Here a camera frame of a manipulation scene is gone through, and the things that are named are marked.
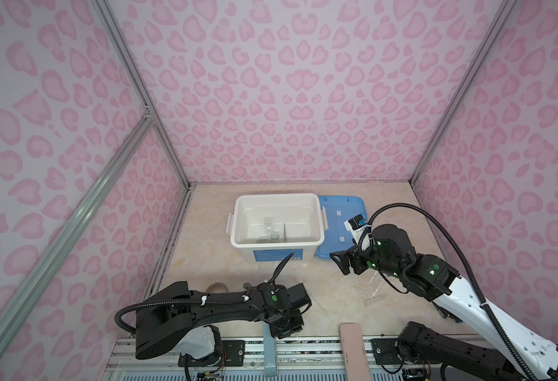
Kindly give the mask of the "clear glass beaker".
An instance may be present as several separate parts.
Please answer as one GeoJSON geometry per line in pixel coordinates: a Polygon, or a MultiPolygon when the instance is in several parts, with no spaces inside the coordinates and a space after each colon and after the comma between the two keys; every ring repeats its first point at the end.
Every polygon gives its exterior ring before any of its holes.
{"type": "Polygon", "coordinates": [[[274,231],[274,219],[272,217],[265,218],[264,227],[266,231],[274,231]]]}

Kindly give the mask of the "light blue clamp bar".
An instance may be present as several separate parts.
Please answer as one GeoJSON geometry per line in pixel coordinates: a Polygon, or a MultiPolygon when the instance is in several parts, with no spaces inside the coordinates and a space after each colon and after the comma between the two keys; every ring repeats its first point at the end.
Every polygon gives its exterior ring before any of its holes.
{"type": "Polygon", "coordinates": [[[264,347],[264,374],[266,378],[277,377],[277,342],[271,334],[270,326],[262,326],[264,347]]]}

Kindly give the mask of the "glass stirring rod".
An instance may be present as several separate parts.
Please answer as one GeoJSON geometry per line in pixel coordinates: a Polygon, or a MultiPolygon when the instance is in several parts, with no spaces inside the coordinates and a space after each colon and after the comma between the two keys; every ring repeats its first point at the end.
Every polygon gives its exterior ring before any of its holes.
{"type": "Polygon", "coordinates": [[[323,316],[330,316],[328,310],[314,296],[311,297],[311,300],[312,307],[315,308],[316,311],[318,311],[320,314],[323,314],[323,316]]]}

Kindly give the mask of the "white plastic bin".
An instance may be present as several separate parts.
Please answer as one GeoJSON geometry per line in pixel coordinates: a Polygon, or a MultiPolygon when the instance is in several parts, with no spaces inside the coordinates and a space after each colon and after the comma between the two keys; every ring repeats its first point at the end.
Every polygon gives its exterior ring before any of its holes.
{"type": "Polygon", "coordinates": [[[243,195],[237,198],[234,211],[228,215],[226,232],[231,245],[250,262],[279,262],[293,254],[293,260],[315,258],[324,241],[322,208],[313,193],[243,195]],[[264,219],[274,219],[274,231],[266,231],[264,219]],[[271,232],[283,234],[287,225],[287,243],[257,244],[271,232]]]}

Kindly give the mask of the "aluminium mounting rail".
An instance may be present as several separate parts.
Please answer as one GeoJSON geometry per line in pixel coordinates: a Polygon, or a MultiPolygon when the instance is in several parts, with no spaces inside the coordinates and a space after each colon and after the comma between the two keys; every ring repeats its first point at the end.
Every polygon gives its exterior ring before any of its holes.
{"type": "MultiPolygon", "coordinates": [[[[375,362],[372,340],[392,336],[364,336],[364,345],[372,380],[405,380],[406,371],[419,373],[424,366],[405,363],[401,372],[390,374],[375,362]]],[[[490,348],[490,344],[473,334],[449,335],[466,344],[490,348]]],[[[220,371],[221,380],[347,380],[339,337],[303,337],[276,341],[275,349],[264,354],[270,344],[262,338],[234,338],[245,341],[243,364],[220,371]]],[[[101,380],[186,380],[180,355],[170,352],[152,360],[136,360],[134,339],[119,339],[101,380]]],[[[463,371],[449,368],[448,380],[477,380],[463,371]]]]}

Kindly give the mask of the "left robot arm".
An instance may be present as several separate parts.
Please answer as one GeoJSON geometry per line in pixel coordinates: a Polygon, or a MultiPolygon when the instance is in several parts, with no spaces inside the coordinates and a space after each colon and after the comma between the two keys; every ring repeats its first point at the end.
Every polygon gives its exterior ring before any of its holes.
{"type": "Polygon", "coordinates": [[[262,283],[241,292],[204,293],[176,282],[133,306],[135,358],[162,356],[194,329],[222,322],[264,322],[273,338],[283,339],[302,330],[303,314],[311,306],[303,284],[262,283]]]}

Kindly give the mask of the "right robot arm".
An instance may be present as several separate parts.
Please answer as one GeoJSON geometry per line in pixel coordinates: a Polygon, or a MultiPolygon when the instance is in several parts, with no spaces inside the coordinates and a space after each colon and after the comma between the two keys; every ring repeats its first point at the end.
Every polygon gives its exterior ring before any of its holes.
{"type": "Polygon", "coordinates": [[[409,294],[467,324],[491,345],[468,344],[409,322],[394,345],[401,359],[439,362],[483,380],[558,380],[558,344],[483,301],[471,282],[440,257],[418,253],[406,231],[385,224],[366,234],[363,220],[344,225],[354,245],[331,254],[344,275],[374,270],[394,276],[409,294]]]}

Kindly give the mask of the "pink clamp bar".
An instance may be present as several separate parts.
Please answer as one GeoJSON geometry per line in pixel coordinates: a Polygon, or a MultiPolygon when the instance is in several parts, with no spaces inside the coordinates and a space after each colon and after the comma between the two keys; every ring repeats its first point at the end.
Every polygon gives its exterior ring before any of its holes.
{"type": "Polygon", "coordinates": [[[361,327],[352,322],[339,326],[339,338],[348,381],[371,381],[361,327]]]}

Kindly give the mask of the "blue plastic lid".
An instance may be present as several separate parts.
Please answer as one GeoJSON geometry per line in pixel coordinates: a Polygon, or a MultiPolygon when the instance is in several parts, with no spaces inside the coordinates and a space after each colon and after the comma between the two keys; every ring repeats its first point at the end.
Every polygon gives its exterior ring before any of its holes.
{"type": "Polygon", "coordinates": [[[330,260],[330,254],[350,249],[353,235],[348,220],[361,214],[367,218],[364,201],[355,196],[320,196],[324,226],[324,241],[316,251],[316,257],[330,260]]]}

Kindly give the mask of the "small white ceramic dish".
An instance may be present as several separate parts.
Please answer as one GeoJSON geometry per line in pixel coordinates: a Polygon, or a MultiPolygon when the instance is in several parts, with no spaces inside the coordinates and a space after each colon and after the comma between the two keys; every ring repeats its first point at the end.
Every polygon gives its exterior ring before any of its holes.
{"type": "Polygon", "coordinates": [[[279,242],[281,238],[282,238],[282,235],[280,235],[280,233],[271,232],[271,233],[269,234],[269,239],[270,239],[272,242],[279,242]]]}

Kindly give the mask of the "clear tape roll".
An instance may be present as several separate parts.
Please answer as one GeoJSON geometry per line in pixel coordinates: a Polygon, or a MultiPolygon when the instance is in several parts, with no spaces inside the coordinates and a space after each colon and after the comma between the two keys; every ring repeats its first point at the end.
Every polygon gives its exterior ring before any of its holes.
{"type": "Polygon", "coordinates": [[[228,286],[224,283],[213,283],[209,285],[206,289],[207,293],[228,293],[229,289],[228,286]]]}

